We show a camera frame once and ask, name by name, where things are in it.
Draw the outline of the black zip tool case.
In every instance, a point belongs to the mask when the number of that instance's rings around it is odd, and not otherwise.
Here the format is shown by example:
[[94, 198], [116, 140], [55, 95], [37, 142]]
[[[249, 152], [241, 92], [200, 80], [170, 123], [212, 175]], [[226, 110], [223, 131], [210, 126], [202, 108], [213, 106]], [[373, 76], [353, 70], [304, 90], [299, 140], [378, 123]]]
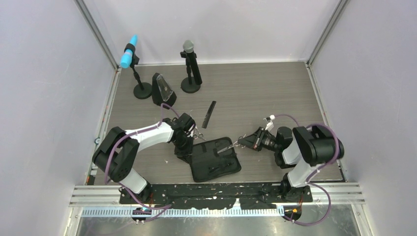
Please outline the black zip tool case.
[[[189, 163], [193, 180], [195, 182], [206, 182], [239, 172], [241, 170], [241, 164], [234, 148], [220, 154], [217, 153], [220, 149], [231, 144], [232, 140], [229, 137], [194, 144]], [[209, 167], [217, 167], [227, 162], [233, 162], [233, 167], [209, 172]]]

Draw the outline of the black hair clip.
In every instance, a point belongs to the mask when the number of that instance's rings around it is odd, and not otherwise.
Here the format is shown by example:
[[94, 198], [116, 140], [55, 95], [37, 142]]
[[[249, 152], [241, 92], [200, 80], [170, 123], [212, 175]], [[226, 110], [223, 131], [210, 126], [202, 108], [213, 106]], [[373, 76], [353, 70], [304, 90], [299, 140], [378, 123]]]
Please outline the black hair clip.
[[223, 166], [209, 167], [208, 171], [211, 173], [211, 172], [215, 172], [215, 171], [223, 170], [223, 169], [224, 169]]
[[233, 167], [233, 162], [227, 162], [227, 163], [224, 163], [224, 164], [220, 164], [219, 166], [218, 166], [218, 169], [219, 170], [224, 170], [224, 169], [227, 169], [227, 168], [230, 168], [230, 167]]

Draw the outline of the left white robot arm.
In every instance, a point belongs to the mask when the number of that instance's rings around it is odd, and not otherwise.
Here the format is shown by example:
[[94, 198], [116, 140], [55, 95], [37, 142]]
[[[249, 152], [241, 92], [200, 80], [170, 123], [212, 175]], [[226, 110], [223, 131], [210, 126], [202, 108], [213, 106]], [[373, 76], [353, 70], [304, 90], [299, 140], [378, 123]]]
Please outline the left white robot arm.
[[195, 126], [194, 119], [187, 113], [136, 130], [116, 126], [95, 151], [92, 162], [105, 177], [127, 187], [133, 199], [144, 204], [150, 199], [151, 191], [149, 182], [133, 168], [137, 153], [160, 143], [172, 143], [175, 156], [186, 159], [192, 154]]

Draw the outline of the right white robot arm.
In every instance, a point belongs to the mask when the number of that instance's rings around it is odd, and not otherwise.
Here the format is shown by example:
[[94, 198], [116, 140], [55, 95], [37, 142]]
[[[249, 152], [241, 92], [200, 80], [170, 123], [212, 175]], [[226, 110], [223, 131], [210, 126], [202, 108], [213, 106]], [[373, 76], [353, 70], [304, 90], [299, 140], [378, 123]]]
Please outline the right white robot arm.
[[304, 194], [311, 179], [325, 166], [343, 158], [345, 153], [335, 133], [321, 124], [282, 126], [276, 135], [260, 127], [253, 134], [239, 138], [238, 144], [254, 151], [272, 151], [277, 166], [290, 169], [278, 187], [279, 195], [288, 202]]

